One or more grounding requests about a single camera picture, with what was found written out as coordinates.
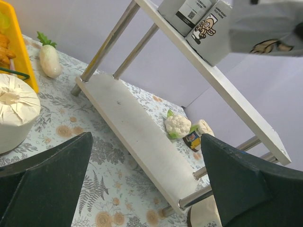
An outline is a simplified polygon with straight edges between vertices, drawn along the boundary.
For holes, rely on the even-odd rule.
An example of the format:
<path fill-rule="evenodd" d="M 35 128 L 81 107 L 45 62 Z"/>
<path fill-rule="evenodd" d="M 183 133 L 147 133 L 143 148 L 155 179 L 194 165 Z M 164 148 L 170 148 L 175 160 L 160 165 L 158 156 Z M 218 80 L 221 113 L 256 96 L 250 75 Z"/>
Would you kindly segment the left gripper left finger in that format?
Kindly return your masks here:
<path fill-rule="evenodd" d="M 69 227 L 92 151 L 91 132 L 0 169 L 2 227 Z"/>

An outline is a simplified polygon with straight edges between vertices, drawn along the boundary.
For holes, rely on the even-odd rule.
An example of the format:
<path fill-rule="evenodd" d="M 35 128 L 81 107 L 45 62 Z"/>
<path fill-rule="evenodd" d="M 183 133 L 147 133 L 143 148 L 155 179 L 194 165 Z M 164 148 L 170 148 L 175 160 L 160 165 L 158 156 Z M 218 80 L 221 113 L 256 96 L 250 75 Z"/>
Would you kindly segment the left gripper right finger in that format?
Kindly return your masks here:
<path fill-rule="evenodd" d="M 209 135 L 202 154 L 224 227 L 301 227 L 303 173 Z"/>

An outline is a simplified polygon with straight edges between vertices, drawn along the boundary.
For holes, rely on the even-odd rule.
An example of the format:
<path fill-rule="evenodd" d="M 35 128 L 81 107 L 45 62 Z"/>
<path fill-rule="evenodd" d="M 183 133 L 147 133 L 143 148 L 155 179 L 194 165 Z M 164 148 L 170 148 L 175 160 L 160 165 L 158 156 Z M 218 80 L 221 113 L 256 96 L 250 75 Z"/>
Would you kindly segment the grey roll with cartoon label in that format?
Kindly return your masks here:
<path fill-rule="evenodd" d="M 228 27 L 231 4 L 222 0 L 212 6 L 185 40 L 209 65 L 215 66 L 229 52 Z"/>

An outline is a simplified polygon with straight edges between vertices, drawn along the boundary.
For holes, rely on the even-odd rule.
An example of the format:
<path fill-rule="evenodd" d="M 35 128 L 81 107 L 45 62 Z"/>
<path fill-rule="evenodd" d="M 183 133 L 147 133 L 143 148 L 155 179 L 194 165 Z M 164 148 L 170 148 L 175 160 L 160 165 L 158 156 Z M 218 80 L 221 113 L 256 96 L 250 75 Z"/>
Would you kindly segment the grey roll with QR label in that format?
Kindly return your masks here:
<path fill-rule="evenodd" d="M 216 2 L 215 0 L 163 0 L 158 6 L 158 12 L 185 37 Z"/>

